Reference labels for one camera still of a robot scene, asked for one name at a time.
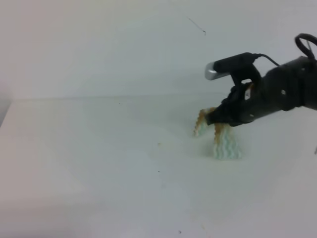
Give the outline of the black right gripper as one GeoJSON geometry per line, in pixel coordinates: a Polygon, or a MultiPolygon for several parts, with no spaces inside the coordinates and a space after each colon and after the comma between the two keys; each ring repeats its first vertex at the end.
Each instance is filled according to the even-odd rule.
{"type": "Polygon", "coordinates": [[[251,123],[256,119],[285,110],[285,73],[270,71],[261,77],[257,71],[232,73],[234,87],[216,108],[206,114],[207,125],[230,126],[251,123]]]}

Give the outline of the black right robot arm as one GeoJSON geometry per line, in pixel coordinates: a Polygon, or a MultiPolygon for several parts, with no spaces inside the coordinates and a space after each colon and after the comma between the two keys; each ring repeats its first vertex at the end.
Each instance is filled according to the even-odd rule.
{"type": "Polygon", "coordinates": [[[268,71],[264,77],[253,68],[241,75],[249,83],[236,83],[221,104],[206,114],[207,124],[238,126],[278,111],[317,108],[317,62],[299,57],[268,71]]]}

